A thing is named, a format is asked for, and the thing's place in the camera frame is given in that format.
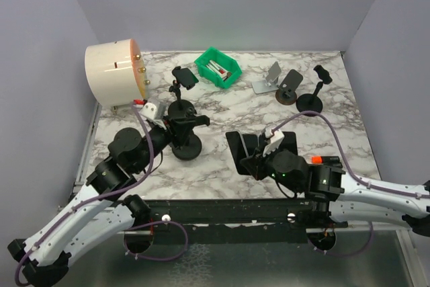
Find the purple case phone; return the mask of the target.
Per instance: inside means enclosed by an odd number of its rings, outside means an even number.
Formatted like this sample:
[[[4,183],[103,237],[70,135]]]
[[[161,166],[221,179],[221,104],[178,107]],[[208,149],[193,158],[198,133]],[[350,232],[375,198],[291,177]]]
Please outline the purple case phone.
[[[298,154],[298,146],[296,141],[296,133],[295,132],[282,132],[284,135],[284,139],[280,144],[279,148],[281,150],[289,150],[289,152],[297,155]]]

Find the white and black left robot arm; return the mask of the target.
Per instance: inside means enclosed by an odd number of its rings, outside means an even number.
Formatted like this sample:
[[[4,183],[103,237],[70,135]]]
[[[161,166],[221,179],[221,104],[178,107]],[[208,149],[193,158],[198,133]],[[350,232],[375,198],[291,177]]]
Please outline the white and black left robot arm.
[[[109,155],[74,198],[42,229],[7,247],[17,261],[17,286],[54,286],[88,251],[127,229],[151,220],[144,200],[128,191],[150,174],[155,157],[171,145],[181,148],[196,126],[195,116],[150,119],[151,129],[127,127],[116,133]]]

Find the black front phone stand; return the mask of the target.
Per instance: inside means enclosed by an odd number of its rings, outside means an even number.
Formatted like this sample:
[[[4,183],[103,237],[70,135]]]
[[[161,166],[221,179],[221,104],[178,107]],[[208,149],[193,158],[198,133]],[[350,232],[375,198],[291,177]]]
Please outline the black front phone stand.
[[[175,148],[171,143],[173,154],[182,161],[191,161],[199,156],[202,151],[202,141],[194,133],[194,128],[198,126],[209,126],[210,119],[206,115],[196,115],[185,117],[188,120],[188,137],[182,147]]]

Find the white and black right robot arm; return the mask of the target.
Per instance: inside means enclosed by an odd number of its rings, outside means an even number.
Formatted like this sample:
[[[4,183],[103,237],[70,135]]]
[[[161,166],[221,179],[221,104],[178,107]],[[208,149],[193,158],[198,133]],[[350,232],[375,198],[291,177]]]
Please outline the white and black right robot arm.
[[[358,177],[350,169],[309,164],[287,149],[268,155],[254,152],[239,165],[256,180],[266,177],[294,195],[320,202],[308,213],[310,222],[324,227],[332,220],[393,222],[418,235],[429,236],[429,184],[397,184]]]

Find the black round base phone stand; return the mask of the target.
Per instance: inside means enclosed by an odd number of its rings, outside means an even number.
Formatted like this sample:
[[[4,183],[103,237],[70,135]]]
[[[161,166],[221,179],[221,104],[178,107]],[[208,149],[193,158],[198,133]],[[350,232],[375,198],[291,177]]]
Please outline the black round base phone stand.
[[[317,65],[313,70],[318,75],[320,81],[317,83],[313,93],[305,93],[298,97],[296,100],[296,108],[299,112],[311,111],[321,113],[323,110],[323,103],[318,97],[318,94],[324,85],[329,85],[333,82],[330,73],[323,66]]]

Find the black clamp phone stand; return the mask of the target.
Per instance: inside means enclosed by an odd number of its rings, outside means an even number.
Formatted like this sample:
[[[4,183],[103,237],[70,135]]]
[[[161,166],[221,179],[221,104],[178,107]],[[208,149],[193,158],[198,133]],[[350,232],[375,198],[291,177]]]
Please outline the black clamp phone stand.
[[[169,92],[173,93],[176,100],[168,107],[168,116],[171,119],[184,118],[196,115],[194,105],[182,98],[181,88],[186,90],[192,89],[199,81],[189,68],[175,67],[172,70],[174,80],[169,87]]]

